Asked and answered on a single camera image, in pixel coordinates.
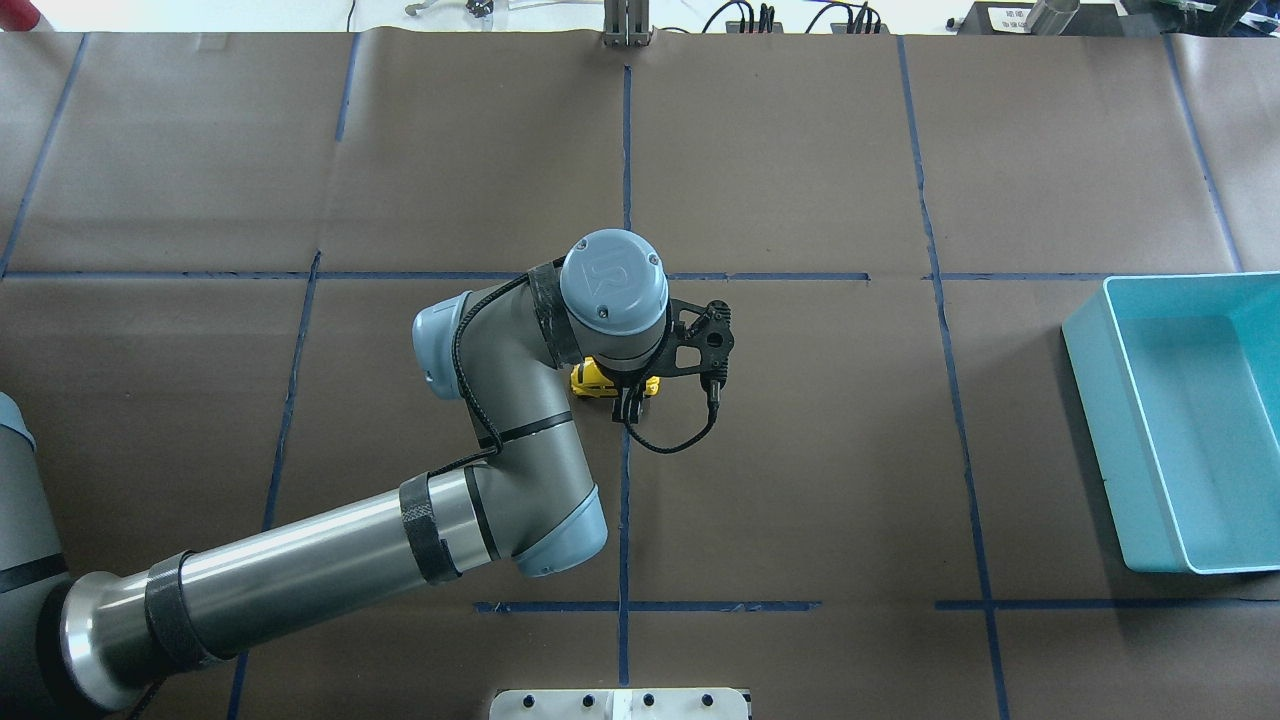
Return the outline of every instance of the round blue cap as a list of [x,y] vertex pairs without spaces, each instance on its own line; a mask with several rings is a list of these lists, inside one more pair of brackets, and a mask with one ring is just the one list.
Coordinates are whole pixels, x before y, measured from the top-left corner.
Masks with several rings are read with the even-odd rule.
[[27,429],[27,424],[22,421],[22,411],[18,410],[18,404],[3,392],[0,392],[0,428],[9,428],[10,430],[18,433],[19,436],[27,438],[32,450],[36,448],[36,438],[31,436],[31,430]]
[[584,325],[609,336],[639,334],[667,314],[667,275],[645,238],[611,228],[577,241],[564,256],[561,293]]
[[526,578],[541,578],[586,562],[600,552],[608,537],[604,511],[600,510],[600,488],[593,487],[568,518],[512,560]]
[[453,369],[453,333],[462,319],[470,291],[436,302],[413,318],[413,355],[426,383],[440,400],[458,398],[458,375]]

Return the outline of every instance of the turquoise basket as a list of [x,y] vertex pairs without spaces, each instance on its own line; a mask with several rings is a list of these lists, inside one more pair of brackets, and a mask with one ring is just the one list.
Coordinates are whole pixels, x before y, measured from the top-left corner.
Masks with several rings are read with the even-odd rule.
[[1062,334],[1125,565],[1280,570],[1280,273],[1108,278]]

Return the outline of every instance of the yellow object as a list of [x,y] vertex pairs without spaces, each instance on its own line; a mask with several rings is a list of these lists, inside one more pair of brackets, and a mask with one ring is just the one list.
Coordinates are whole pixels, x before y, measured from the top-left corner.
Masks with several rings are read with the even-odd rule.
[[[659,387],[660,378],[649,378],[644,384],[644,396],[653,397],[658,395]],[[593,357],[585,357],[582,363],[573,365],[573,369],[568,374],[568,388],[577,397],[618,396],[618,388],[613,387],[609,378],[604,377],[604,373],[600,372]]]

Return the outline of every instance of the red object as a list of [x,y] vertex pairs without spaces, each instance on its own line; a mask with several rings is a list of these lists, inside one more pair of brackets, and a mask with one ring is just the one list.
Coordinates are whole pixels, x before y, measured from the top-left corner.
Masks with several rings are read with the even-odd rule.
[[0,28],[5,32],[27,32],[40,22],[40,10],[31,0],[0,0]]

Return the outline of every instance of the white floor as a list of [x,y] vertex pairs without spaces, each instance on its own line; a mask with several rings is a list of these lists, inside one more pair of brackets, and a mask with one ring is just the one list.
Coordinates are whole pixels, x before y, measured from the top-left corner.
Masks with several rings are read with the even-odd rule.
[[[417,0],[356,0],[351,27],[484,29],[467,13],[466,0],[436,0],[417,17],[410,17],[404,6],[413,1]],[[721,1],[652,0],[650,20],[654,27],[698,32]],[[1111,4],[1111,0],[1085,1]],[[963,17],[970,4],[970,0],[878,0],[873,6],[895,33],[943,35],[947,18]],[[349,0],[36,0],[36,5],[55,29],[120,32],[343,31],[351,9]],[[600,29],[604,20],[600,0],[495,0],[495,8],[492,24],[495,31]],[[810,0],[778,0],[777,19],[787,32],[801,32],[820,8],[820,3]],[[814,32],[829,32],[828,19],[841,17],[840,10],[828,12]],[[736,9],[726,10],[712,29],[723,32],[722,20],[735,18]]]

